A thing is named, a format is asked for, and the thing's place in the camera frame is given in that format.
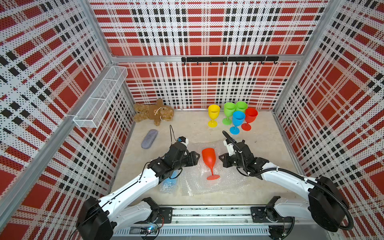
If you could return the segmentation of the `blue glass in bubble wrap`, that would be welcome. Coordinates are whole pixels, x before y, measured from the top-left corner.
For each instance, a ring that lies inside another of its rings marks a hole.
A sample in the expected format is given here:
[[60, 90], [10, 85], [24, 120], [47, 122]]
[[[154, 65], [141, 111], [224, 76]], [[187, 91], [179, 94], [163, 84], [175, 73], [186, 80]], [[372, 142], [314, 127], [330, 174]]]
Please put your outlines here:
[[163, 194], [171, 194], [174, 193], [178, 188], [178, 174], [180, 170], [176, 170], [173, 172], [170, 178], [165, 179], [160, 184], [160, 192]]

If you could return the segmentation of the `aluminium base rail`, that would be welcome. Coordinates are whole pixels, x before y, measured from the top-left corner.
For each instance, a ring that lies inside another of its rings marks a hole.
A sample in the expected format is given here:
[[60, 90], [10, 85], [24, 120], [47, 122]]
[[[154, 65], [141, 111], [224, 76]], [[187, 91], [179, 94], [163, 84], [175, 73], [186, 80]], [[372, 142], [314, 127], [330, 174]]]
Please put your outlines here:
[[[120, 229], [113, 237], [240, 237], [262, 236], [268, 240], [327, 239], [327, 232], [314, 221], [278, 217], [271, 222], [264, 206], [160, 206], [153, 222], [137, 222]], [[140, 228], [157, 225], [154, 237], [140, 235]]]

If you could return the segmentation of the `light blue glass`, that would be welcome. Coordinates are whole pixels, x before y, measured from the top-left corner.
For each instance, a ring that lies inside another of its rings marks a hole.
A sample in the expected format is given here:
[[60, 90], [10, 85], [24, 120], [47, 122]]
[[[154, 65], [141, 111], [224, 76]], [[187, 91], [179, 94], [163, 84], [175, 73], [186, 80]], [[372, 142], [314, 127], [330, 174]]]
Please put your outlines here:
[[240, 133], [239, 126], [243, 124], [245, 117], [246, 117], [245, 113], [241, 111], [234, 112], [233, 119], [232, 119], [232, 123], [234, 126], [230, 128], [231, 134], [238, 135]]

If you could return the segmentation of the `pink glass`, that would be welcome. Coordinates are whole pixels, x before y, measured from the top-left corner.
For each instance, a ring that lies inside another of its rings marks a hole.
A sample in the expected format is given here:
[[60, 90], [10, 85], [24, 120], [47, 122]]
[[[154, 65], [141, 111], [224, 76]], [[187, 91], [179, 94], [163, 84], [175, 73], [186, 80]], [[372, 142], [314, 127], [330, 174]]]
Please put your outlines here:
[[205, 165], [210, 169], [211, 175], [207, 177], [208, 181], [214, 181], [220, 178], [219, 175], [214, 173], [214, 166], [216, 164], [216, 152], [213, 148], [206, 148], [202, 150], [203, 161]]

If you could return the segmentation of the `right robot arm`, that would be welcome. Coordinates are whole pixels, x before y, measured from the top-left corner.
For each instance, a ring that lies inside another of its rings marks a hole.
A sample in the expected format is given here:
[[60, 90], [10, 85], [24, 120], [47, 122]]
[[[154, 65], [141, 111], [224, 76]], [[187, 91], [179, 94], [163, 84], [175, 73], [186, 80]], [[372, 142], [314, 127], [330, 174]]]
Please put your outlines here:
[[224, 145], [227, 153], [220, 155], [225, 168], [236, 167], [245, 177], [277, 184], [301, 196], [305, 203], [297, 211], [293, 207], [282, 207], [274, 202], [273, 210], [281, 217], [299, 217], [313, 219], [329, 232], [350, 231], [354, 228], [354, 219], [349, 204], [336, 185], [327, 177], [319, 179], [306, 177], [283, 169], [267, 159], [255, 157], [249, 146], [237, 142], [226, 131]]

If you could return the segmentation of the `green circuit board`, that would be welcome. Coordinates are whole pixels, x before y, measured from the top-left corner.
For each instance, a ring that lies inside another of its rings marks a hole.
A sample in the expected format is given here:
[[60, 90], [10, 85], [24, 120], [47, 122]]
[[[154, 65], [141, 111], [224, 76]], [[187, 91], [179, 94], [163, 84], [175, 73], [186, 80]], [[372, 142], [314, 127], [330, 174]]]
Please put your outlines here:
[[144, 226], [140, 228], [140, 235], [142, 237], [150, 236], [154, 237], [160, 232], [160, 227], [157, 225], [151, 225], [151, 226]]

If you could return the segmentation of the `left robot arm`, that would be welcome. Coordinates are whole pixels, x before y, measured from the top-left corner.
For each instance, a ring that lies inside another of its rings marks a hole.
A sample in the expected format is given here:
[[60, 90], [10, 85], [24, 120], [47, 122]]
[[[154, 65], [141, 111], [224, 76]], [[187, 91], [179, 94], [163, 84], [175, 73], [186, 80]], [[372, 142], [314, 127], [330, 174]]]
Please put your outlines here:
[[152, 198], [130, 204], [146, 191], [170, 178], [174, 171], [196, 166], [200, 154], [187, 149], [188, 140], [173, 143], [168, 152], [145, 163], [142, 172], [118, 190], [100, 199], [88, 198], [82, 205], [76, 230], [84, 240], [109, 240], [120, 229], [137, 222], [153, 223], [159, 206]]

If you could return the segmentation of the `purple glass in bubble wrap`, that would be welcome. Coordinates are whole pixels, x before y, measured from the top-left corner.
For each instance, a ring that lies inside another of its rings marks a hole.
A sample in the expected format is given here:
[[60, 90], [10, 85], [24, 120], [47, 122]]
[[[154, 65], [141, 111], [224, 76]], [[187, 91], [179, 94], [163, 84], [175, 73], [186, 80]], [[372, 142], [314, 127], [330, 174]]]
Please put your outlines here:
[[155, 129], [149, 130], [141, 143], [141, 147], [143, 149], [149, 149], [154, 143], [157, 135], [158, 135], [158, 130], [155, 130]]

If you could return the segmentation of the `green wine glass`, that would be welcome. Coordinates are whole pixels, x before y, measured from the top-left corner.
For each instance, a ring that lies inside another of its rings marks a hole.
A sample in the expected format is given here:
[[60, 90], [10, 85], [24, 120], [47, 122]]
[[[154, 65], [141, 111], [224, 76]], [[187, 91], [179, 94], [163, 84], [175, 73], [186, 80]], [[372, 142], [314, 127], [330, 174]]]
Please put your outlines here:
[[232, 120], [230, 119], [230, 117], [233, 115], [235, 110], [236, 110], [236, 105], [234, 103], [230, 103], [230, 102], [225, 103], [224, 114], [226, 117], [222, 121], [224, 125], [229, 126], [232, 124]]
[[248, 108], [248, 104], [245, 102], [237, 102], [236, 103], [236, 112], [245, 113], [247, 108]]

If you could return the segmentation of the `red glass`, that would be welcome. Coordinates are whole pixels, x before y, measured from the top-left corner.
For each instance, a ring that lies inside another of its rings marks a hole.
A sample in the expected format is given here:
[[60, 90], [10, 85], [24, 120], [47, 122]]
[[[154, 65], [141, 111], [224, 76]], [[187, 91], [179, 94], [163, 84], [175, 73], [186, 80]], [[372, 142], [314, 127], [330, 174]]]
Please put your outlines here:
[[242, 129], [244, 131], [250, 131], [252, 129], [252, 126], [250, 125], [250, 123], [255, 121], [255, 119], [258, 116], [258, 111], [254, 108], [248, 108], [245, 111], [245, 115], [246, 115], [245, 123], [242, 124]]

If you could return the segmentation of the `brown teddy bear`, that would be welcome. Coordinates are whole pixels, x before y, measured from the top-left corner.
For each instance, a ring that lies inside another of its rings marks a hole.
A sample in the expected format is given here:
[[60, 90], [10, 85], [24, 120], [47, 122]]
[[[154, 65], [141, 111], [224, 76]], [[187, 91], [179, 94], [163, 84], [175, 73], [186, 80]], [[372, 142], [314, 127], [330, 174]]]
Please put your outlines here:
[[174, 109], [164, 105], [162, 99], [156, 100], [153, 105], [134, 104], [136, 112], [134, 121], [139, 123], [144, 120], [153, 120], [155, 126], [159, 126], [161, 122], [170, 122], [174, 117]]

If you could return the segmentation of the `yellow glass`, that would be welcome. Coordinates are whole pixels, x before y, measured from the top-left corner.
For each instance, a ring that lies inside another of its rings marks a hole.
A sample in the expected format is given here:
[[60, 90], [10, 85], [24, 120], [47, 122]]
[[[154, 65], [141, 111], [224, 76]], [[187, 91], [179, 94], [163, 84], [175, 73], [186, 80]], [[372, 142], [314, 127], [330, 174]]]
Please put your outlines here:
[[208, 123], [209, 127], [210, 128], [215, 128], [217, 127], [218, 123], [216, 122], [216, 119], [218, 118], [219, 114], [220, 114], [220, 107], [218, 105], [210, 105], [209, 108], [208, 108], [208, 111], [209, 111], [209, 117], [210, 117], [210, 121]]

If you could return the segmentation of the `black hook rail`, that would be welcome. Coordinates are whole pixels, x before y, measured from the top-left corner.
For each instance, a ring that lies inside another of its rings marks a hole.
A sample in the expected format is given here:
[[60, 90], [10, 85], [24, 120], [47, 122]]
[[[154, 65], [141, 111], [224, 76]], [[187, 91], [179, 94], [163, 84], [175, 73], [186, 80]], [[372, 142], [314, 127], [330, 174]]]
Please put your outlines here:
[[257, 57], [182, 57], [182, 63], [227, 63], [227, 62], [273, 62], [279, 61], [278, 56], [257, 56]]

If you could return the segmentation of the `bubble wrap sheet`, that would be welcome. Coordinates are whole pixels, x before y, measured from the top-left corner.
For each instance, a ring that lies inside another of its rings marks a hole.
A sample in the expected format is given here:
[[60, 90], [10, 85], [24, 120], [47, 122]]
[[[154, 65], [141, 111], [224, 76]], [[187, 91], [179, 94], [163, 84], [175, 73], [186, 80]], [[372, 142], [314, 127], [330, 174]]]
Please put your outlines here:
[[217, 157], [228, 152], [223, 141], [191, 143], [189, 149], [201, 157], [196, 166], [184, 168], [180, 176], [182, 195], [197, 196], [212, 193], [243, 195], [249, 185], [248, 179], [239, 174], [235, 167], [224, 168], [219, 159], [216, 159], [211, 171], [202, 157], [203, 150], [207, 148], [214, 149]]

